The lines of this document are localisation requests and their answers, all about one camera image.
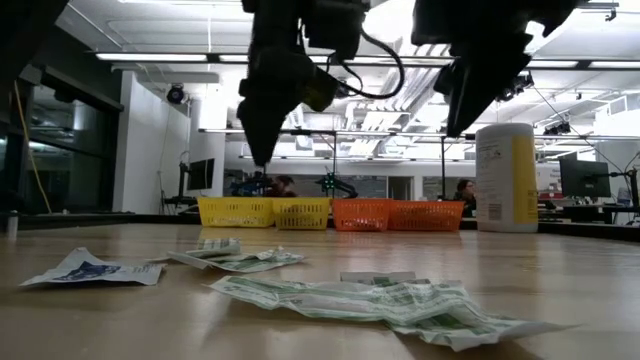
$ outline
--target orange basket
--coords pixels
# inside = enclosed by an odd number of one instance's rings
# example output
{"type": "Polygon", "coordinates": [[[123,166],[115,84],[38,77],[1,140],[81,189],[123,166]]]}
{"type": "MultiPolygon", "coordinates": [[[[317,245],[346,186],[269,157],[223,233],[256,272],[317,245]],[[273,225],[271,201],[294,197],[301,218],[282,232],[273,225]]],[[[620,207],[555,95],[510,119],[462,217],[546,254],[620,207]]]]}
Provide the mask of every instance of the orange basket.
{"type": "Polygon", "coordinates": [[[390,230],[458,231],[463,201],[394,201],[390,230]]]}
{"type": "Polygon", "coordinates": [[[334,199],[333,222],[338,231],[385,231],[390,199],[334,199]]]}

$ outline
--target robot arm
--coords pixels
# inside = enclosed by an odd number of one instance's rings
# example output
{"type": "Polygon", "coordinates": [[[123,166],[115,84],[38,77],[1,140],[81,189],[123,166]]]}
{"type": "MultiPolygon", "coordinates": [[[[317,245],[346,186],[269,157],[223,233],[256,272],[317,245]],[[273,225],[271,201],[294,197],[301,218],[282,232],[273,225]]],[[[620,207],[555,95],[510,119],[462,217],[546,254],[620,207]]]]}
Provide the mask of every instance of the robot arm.
{"type": "MultiPolygon", "coordinates": [[[[544,25],[547,36],[587,1],[416,0],[411,42],[451,44],[455,58],[441,70],[435,86],[450,100],[447,135],[459,136],[512,87],[531,60],[524,54],[531,41],[525,33],[529,21],[544,25]]],[[[313,64],[299,41],[304,27],[309,46],[334,50],[331,59],[343,66],[355,57],[360,35],[385,48],[362,31],[368,0],[242,0],[242,4],[245,12],[255,15],[238,118],[256,165],[271,160],[285,116],[301,102],[323,111],[339,87],[370,98],[395,95],[366,94],[341,84],[313,64]]],[[[393,51],[390,54],[399,61],[393,51]]],[[[404,75],[401,63],[399,67],[404,75]]]]}

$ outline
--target person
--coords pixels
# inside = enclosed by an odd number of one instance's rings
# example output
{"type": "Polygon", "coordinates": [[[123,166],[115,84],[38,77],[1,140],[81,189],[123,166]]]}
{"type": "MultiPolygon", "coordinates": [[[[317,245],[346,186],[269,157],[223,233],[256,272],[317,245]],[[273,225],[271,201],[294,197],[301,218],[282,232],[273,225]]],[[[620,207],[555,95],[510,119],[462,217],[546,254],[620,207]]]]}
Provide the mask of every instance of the person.
{"type": "Polygon", "coordinates": [[[475,184],[471,180],[462,179],[458,181],[454,200],[464,201],[462,217],[473,217],[476,210],[475,184]]]}
{"type": "Polygon", "coordinates": [[[295,181],[288,175],[278,175],[273,180],[271,188],[267,190],[264,196],[266,197],[296,197],[298,196],[293,192],[292,188],[295,181]]]}

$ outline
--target table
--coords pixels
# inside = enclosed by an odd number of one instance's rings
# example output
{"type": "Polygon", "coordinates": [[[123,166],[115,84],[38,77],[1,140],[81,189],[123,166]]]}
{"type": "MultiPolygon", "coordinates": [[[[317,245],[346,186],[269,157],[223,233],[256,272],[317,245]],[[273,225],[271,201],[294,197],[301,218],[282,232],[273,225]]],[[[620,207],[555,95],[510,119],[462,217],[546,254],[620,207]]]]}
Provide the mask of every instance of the table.
{"type": "Polygon", "coordinates": [[[0,241],[0,359],[632,359],[640,353],[640,247],[544,234],[338,233],[115,225],[20,232],[0,241]],[[157,286],[22,290],[73,248],[139,262],[198,238],[282,245],[302,263],[250,276],[337,281],[341,271],[413,270],[462,280],[489,311],[561,324],[553,334],[453,353],[378,323],[309,319],[202,286],[222,271],[170,265],[157,286]]]}

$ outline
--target glass wall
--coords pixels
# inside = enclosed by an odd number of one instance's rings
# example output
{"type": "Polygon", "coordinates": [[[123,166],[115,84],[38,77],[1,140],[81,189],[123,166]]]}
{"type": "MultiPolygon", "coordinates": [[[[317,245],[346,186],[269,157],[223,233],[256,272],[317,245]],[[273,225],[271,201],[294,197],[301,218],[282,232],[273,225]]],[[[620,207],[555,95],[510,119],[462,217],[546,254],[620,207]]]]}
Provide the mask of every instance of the glass wall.
{"type": "MultiPolygon", "coordinates": [[[[78,213],[105,208],[101,201],[102,160],[34,141],[29,142],[29,148],[53,212],[78,213]]],[[[26,203],[33,212],[46,212],[31,162],[26,169],[26,203]]]]}
{"type": "Polygon", "coordinates": [[[44,85],[18,85],[35,168],[24,151],[23,124],[12,94],[0,106],[0,186],[15,199],[12,208],[47,213],[44,192],[54,213],[111,210],[117,113],[44,85]]]}
{"type": "Polygon", "coordinates": [[[0,134],[0,186],[4,187],[4,164],[7,156],[7,137],[0,134]]]}
{"type": "MultiPolygon", "coordinates": [[[[281,174],[269,174],[270,178],[275,178],[281,174]]],[[[243,179],[251,177],[240,170],[225,169],[224,196],[231,196],[232,184],[242,183],[243,179]]],[[[322,186],[316,181],[322,179],[323,175],[290,175],[295,184],[292,186],[293,192],[302,197],[324,197],[322,186]]],[[[387,177],[386,176],[337,176],[337,179],[352,185],[358,192],[360,198],[386,198],[387,197],[387,177]]],[[[343,197],[346,193],[336,191],[336,197],[343,197]]]]}
{"type": "MultiPolygon", "coordinates": [[[[476,181],[473,177],[447,177],[445,178],[445,190],[446,190],[446,198],[453,199],[456,194],[458,182],[460,180],[471,180],[473,182],[476,181]]],[[[432,201],[437,200],[438,196],[442,195],[442,177],[437,176],[425,176],[422,178],[422,196],[426,198],[426,200],[432,201]]]]}
{"type": "Polygon", "coordinates": [[[110,126],[107,114],[64,92],[36,86],[30,121],[32,135],[87,152],[107,150],[105,133],[110,126]]]}

